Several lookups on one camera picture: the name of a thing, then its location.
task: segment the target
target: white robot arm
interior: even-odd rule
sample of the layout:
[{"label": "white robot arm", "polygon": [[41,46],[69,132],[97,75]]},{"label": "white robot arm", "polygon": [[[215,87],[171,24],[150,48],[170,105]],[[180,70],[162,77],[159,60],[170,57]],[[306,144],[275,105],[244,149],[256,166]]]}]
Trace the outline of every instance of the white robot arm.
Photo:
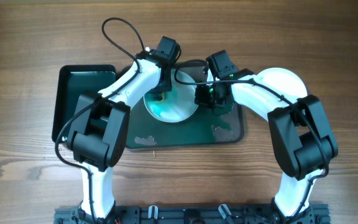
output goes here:
[{"label": "white robot arm", "polygon": [[[172,50],[171,53],[167,54],[168,57],[166,57],[166,63],[163,63],[164,60],[161,59],[160,53],[163,52],[162,50],[156,50],[154,52],[154,56],[157,57],[157,60],[155,57],[149,57],[150,55],[153,55],[153,53],[143,51],[140,54],[140,57],[137,58],[140,64],[140,73],[137,74],[133,81],[125,86],[117,95],[111,97],[109,99],[110,103],[105,105],[110,110],[112,110],[111,114],[116,113],[119,115],[118,118],[114,117],[114,119],[118,119],[119,122],[104,118],[109,121],[106,132],[109,131],[110,133],[114,133],[116,136],[118,136],[113,138],[117,140],[109,140],[108,142],[105,141],[104,137],[106,133],[103,136],[103,140],[102,138],[99,138],[99,141],[102,141],[102,146],[106,147],[106,152],[104,152],[104,154],[108,155],[108,158],[104,157],[99,161],[95,161],[97,159],[94,159],[94,153],[90,152],[96,150],[94,147],[97,144],[92,144],[89,147],[81,146],[81,150],[77,152],[76,156],[76,151],[78,150],[75,149],[75,146],[79,146],[81,145],[80,143],[89,142],[90,140],[93,141],[93,139],[91,139],[93,136],[92,134],[88,134],[85,136],[87,137],[85,139],[84,133],[88,133],[87,131],[82,131],[83,135],[75,134],[77,132],[81,132],[78,131],[78,129],[82,129],[81,125],[84,124],[83,121],[75,121],[71,126],[70,133],[74,134],[69,135],[68,141],[70,143],[68,146],[74,151],[75,159],[93,173],[91,187],[94,198],[93,208],[96,218],[104,219],[108,217],[114,208],[115,200],[112,195],[112,169],[120,158],[122,151],[124,150],[123,144],[125,141],[122,140],[122,136],[125,135],[124,139],[126,140],[127,126],[125,126],[125,123],[128,120],[130,108],[133,107],[146,93],[153,91],[156,88],[159,88],[159,91],[167,91],[167,89],[169,89],[169,85],[167,85],[167,83],[170,83],[170,66],[173,65],[172,59],[175,59],[177,55],[177,51],[174,51],[175,44],[170,45],[166,52],[169,52],[169,49]],[[211,80],[211,75],[215,76],[215,80],[224,79],[222,73],[219,73],[221,72],[219,70],[219,66],[214,67],[213,62],[211,61],[209,61],[208,66],[210,68],[210,72],[208,73],[209,75],[207,80]],[[226,72],[230,73],[231,68],[232,66],[229,66]],[[117,90],[123,83],[135,75],[136,70],[137,64],[134,63],[128,72],[126,72],[120,79],[118,79],[118,81],[116,81],[111,86],[100,90],[99,94],[102,94],[102,96],[107,96],[113,91]],[[289,107],[293,105],[301,105],[300,109],[304,111],[307,117],[315,118],[313,113],[316,110],[322,109],[322,107],[320,107],[321,104],[319,104],[319,101],[316,101],[314,96],[307,96],[307,91],[303,82],[299,77],[288,70],[273,68],[271,70],[261,72],[258,75],[246,75],[240,77],[238,80],[253,80],[255,83],[266,86],[268,89],[274,91],[278,95],[283,96],[290,103],[292,103],[292,105],[289,105],[283,101],[282,98],[272,94],[271,91],[249,83],[232,83],[230,85],[231,95],[234,98],[234,101],[250,108],[263,119],[268,121],[270,130],[271,132],[273,131],[272,142],[273,148],[275,150],[275,157],[280,167],[284,171],[280,190],[273,200],[275,208],[279,211],[281,218],[286,219],[287,217],[293,216],[300,205],[304,203],[301,209],[298,211],[298,213],[301,213],[308,208],[308,197],[311,192],[311,187],[310,189],[308,188],[309,180],[313,176],[320,175],[324,167],[321,165],[320,154],[318,153],[316,144],[313,141],[310,141],[309,138],[306,138],[309,136],[299,138],[296,132],[296,136],[294,135],[293,132],[296,124],[293,122],[293,119],[296,118],[296,116],[291,113],[291,109]],[[79,106],[81,102],[80,100],[81,97],[79,99],[79,103],[77,104],[76,111],[84,107]],[[88,114],[84,116],[88,116],[85,118],[87,121],[85,125],[87,126],[87,124],[90,123],[89,120],[91,119],[92,115]],[[109,116],[112,118],[112,115],[110,114],[98,115],[98,117],[101,118],[104,116]],[[321,144],[324,146],[324,150],[330,151],[326,153],[327,157],[332,159],[337,154],[336,141],[333,138],[332,132],[327,132],[325,130],[330,129],[325,114],[319,114],[318,119],[319,121],[315,121],[313,126],[319,130],[318,134],[322,139]],[[117,126],[115,132],[111,132],[111,129],[109,129],[111,126]],[[301,164],[297,165],[294,162],[297,160],[306,162],[302,162]],[[90,215],[91,206],[87,178],[87,173],[83,171],[84,200],[81,204],[81,208],[86,214]]]}]

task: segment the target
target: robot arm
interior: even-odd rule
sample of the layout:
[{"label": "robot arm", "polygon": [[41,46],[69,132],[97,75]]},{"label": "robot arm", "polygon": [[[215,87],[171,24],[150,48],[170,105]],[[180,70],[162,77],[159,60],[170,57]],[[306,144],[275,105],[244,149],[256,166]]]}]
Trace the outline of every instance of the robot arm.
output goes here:
[{"label": "robot arm", "polygon": [[[211,70],[208,74],[210,80],[213,78],[227,80],[244,73],[237,70],[225,51],[211,55],[207,61]],[[248,70],[245,73],[247,73],[245,76],[236,80],[253,80],[254,83],[269,88],[292,103],[289,105],[271,91],[257,85],[249,83],[229,85],[232,97],[237,103],[250,108],[269,122],[274,154],[283,170],[280,189],[272,203],[282,223],[290,218],[292,222],[296,220],[298,214],[308,209],[308,199],[313,188],[313,184],[309,181],[312,177],[320,175],[324,168],[324,159],[311,133],[299,136],[296,131],[296,126],[299,124],[305,126],[305,124],[294,113],[295,108],[303,111],[305,118],[312,124],[328,163],[337,156],[337,142],[321,102],[313,95],[308,96],[305,85],[294,73],[282,68],[270,68],[258,75],[249,75]]]},{"label": "robot arm", "polygon": [[[112,168],[121,157],[126,145],[131,107],[146,93],[170,90],[170,70],[175,63],[177,53],[176,42],[163,37],[157,50],[143,51],[137,55],[140,73],[133,81],[108,102],[93,111],[85,112],[71,125],[68,147],[73,150],[75,160],[93,173],[91,186],[95,198],[93,207],[95,216],[99,219],[109,217],[114,211]],[[208,80],[211,80],[211,75],[215,80],[224,80],[227,76],[234,77],[236,80],[252,79],[255,83],[284,96],[293,104],[292,106],[304,111],[318,133],[326,157],[330,160],[337,155],[337,144],[320,101],[313,95],[307,96],[305,85],[294,73],[278,71],[275,74],[262,72],[254,75],[248,70],[246,75],[238,77],[241,71],[238,71],[226,56],[226,52],[218,52],[207,58],[210,69]],[[99,93],[103,96],[109,95],[133,77],[136,70],[137,64],[134,63],[117,82]],[[214,85],[208,85],[208,88],[214,88]],[[235,83],[228,88],[230,89],[228,93],[237,103],[250,108],[269,122],[275,157],[283,169],[282,183],[273,200],[273,206],[278,210],[282,220],[286,220],[297,210],[305,194],[308,198],[310,194],[307,188],[308,181],[313,176],[319,175],[324,168],[319,149],[308,133],[299,137],[295,126],[301,121],[293,112],[292,106],[279,97],[249,83]],[[81,95],[76,111],[100,97],[98,94]],[[107,121],[104,133],[95,131],[94,127],[97,126],[93,124],[95,119]],[[87,173],[83,172],[84,201],[81,208],[85,217],[85,214],[91,214],[87,178]],[[308,200],[300,212],[307,208]]]}]

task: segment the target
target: wood grain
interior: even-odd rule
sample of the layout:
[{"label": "wood grain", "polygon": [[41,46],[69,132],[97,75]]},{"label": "wood grain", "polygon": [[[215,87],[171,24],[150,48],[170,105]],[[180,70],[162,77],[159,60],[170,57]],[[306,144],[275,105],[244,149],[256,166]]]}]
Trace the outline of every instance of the wood grain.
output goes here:
[{"label": "wood grain", "polygon": [[[297,73],[323,102],[339,143],[311,199],[329,204],[333,223],[358,223],[358,1],[8,2],[0,5],[0,223],[51,223],[55,208],[80,202],[80,172],[53,153],[58,71],[129,64],[100,31],[113,16],[131,21],[148,46],[176,39],[181,60],[226,49],[240,68]],[[108,34],[139,51],[125,25],[112,22]],[[245,111],[249,132],[239,144],[155,157],[126,151],[114,170],[117,204],[269,202],[282,172],[267,123]]]}]

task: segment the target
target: plate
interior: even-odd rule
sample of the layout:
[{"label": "plate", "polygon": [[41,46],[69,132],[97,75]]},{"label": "plate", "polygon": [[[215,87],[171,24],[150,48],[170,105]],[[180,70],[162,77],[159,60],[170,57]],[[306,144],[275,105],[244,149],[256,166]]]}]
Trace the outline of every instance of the plate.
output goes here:
[{"label": "plate", "polygon": [[[196,86],[183,85],[174,79],[175,71],[171,71],[172,91],[162,93],[162,100],[153,94],[144,96],[147,111],[157,120],[167,123],[177,123],[189,118],[198,108],[194,103]],[[195,82],[188,74],[178,71],[177,77],[183,82]]]}]

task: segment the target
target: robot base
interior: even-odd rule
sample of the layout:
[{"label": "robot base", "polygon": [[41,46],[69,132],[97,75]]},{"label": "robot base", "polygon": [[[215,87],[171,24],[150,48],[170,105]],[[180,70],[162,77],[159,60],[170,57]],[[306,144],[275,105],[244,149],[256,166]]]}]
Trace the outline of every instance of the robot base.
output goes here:
[{"label": "robot base", "polygon": [[[149,218],[149,208],[116,206],[114,224],[267,224],[276,223],[272,217],[271,204],[227,206],[230,220],[223,219],[217,207],[159,207],[157,219]],[[56,209],[54,224],[93,224],[80,219],[81,209]],[[330,224],[328,205],[310,205],[310,210],[294,224]]]}]

